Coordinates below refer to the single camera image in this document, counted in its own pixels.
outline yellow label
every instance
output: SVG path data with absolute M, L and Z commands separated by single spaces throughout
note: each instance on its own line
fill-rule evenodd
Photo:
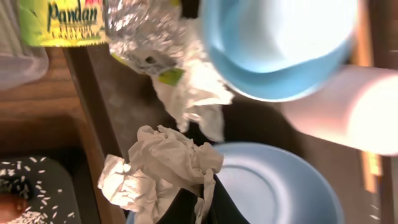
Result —
M 103 0 L 20 0 L 20 23 L 23 40 L 32 46 L 106 41 Z

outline wooden table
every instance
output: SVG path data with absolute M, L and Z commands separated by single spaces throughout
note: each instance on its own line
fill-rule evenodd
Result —
M 82 147 L 102 223 L 124 223 L 122 210 L 96 187 L 104 165 L 80 104 L 62 49 L 48 48 L 50 66 L 40 80 L 0 91 L 0 154 L 31 149 Z

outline blue bowl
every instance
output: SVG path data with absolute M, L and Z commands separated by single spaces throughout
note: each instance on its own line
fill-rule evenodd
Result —
M 257 143 L 215 148 L 224 154 L 217 176 L 250 224 L 344 223 L 332 187 L 298 156 Z
M 223 50 L 222 20 L 233 10 L 234 4 L 236 1 L 232 0 L 202 2 L 203 42 L 220 75 L 242 95 L 270 102 L 302 98 L 318 90 L 340 68 L 350 52 L 351 41 L 347 40 L 324 57 L 289 68 L 269 73 L 245 70 L 233 63 Z

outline clear plastic container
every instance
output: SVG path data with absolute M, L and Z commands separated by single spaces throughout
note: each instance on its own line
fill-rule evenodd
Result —
M 44 48 L 28 47 L 21 41 L 18 3 L 0 1 L 0 90 L 37 80 L 49 67 Z

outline label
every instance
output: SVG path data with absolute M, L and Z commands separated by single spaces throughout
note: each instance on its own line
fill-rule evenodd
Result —
M 112 56 L 137 73 L 157 77 L 160 82 L 168 85 L 177 85 L 184 74 L 184 70 L 175 67 L 177 63 L 174 59 L 157 50 L 137 48 L 124 52 L 121 56 Z
M 106 42 L 103 0 L 20 0 L 21 36 L 31 46 Z

